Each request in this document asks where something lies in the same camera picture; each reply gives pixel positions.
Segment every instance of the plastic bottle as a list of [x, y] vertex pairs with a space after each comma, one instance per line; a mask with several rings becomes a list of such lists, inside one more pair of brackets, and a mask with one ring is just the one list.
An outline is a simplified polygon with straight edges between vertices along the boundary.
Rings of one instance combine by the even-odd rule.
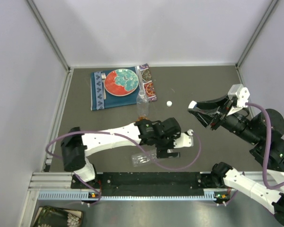
[[137, 96], [137, 111], [139, 115], [139, 120], [144, 119], [148, 116], [149, 111], [149, 100], [147, 94], [143, 89], [140, 89]]
[[[172, 153], [173, 150], [168, 149], [167, 150], [168, 153]], [[152, 164], [153, 161], [150, 160], [150, 158], [152, 158], [155, 162], [160, 162], [162, 160], [164, 160], [164, 158], [157, 158], [157, 150], [153, 149], [150, 151], [147, 151], [147, 154], [142, 153], [138, 153], [138, 154], [133, 154], [132, 155], [132, 163], [134, 167], [139, 167], [139, 166], [145, 166], [148, 164]]]

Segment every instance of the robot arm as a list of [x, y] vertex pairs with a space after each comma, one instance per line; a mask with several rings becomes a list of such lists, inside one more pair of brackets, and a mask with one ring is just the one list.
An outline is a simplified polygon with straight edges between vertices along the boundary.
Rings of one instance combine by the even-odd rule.
[[[266, 121], [259, 113], [252, 120], [238, 113], [245, 109], [249, 92], [243, 85], [233, 85], [228, 94], [222, 98], [206, 101], [192, 101], [188, 111], [198, 121], [211, 130], [222, 126], [248, 143], [255, 145], [249, 152], [255, 160], [263, 164], [266, 143]], [[272, 130], [269, 152], [268, 173], [277, 183], [284, 182], [284, 119], [281, 114], [267, 109]], [[216, 164], [211, 176], [217, 187], [231, 187], [246, 194], [262, 204], [284, 226], [284, 186], [278, 190], [270, 190], [258, 184], [225, 163]]]
[[[80, 128], [73, 128], [70, 132], [73, 131], [80, 131]], [[62, 157], [66, 172], [75, 172], [85, 182], [92, 181], [96, 178], [96, 171], [86, 157], [106, 149], [135, 146], [132, 141], [114, 134], [125, 135], [139, 145], [155, 145], [157, 158], [179, 157], [178, 152], [168, 153], [168, 150], [193, 146], [193, 131], [181, 132], [175, 118], [163, 122], [143, 119], [102, 132], [106, 134], [74, 135], [62, 141]]]

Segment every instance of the plate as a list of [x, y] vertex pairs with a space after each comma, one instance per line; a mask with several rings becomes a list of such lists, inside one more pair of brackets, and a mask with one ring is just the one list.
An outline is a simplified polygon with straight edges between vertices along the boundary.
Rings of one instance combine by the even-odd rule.
[[127, 96], [137, 89], [139, 78], [128, 69], [118, 69], [110, 72], [104, 81], [105, 90], [114, 96]]

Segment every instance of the white bottle cap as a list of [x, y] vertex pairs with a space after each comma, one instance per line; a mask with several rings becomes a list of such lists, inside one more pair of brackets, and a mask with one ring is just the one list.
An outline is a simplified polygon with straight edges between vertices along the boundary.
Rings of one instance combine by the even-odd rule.
[[166, 105], [169, 107], [169, 106], [172, 105], [172, 102], [171, 102], [171, 101], [167, 101], [167, 102], [166, 102]]

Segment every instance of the gray mat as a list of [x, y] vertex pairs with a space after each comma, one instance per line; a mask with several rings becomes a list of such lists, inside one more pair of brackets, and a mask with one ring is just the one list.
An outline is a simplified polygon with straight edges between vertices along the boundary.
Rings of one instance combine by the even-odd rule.
[[[90, 110], [90, 74], [101, 69], [75, 69], [66, 101], [59, 135], [80, 126], [83, 130], [118, 128], [137, 120], [136, 106], [123, 106], [99, 111]], [[205, 129], [187, 112], [192, 101], [210, 100], [227, 94], [233, 84], [240, 83], [234, 66], [211, 67], [151, 67], [158, 100], [150, 104], [149, 119], [165, 120], [175, 117], [182, 131], [193, 129], [201, 138], [202, 153], [198, 161], [186, 171], [210, 171], [218, 162], [226, 162], [241, 171], [258, 171], [261, 166], [250, 155], [251, 145], [219, 128]], [[181, 158], [162, 161], [162, 164], [180, 167], [191, 162], [198, 151], [197, 140], [193, 148], [183, 148]], [[154, 164], [133, 167], [131, 155], [140, 152], [136, 147], [121, 147], [98, 152], [89, 157], [100, 172], [155, 172], [164, 171]], [[55, 154], [60, 155], [57, 146]], [[63, 171], [60, 160], [54, 159], [51, 172]]]

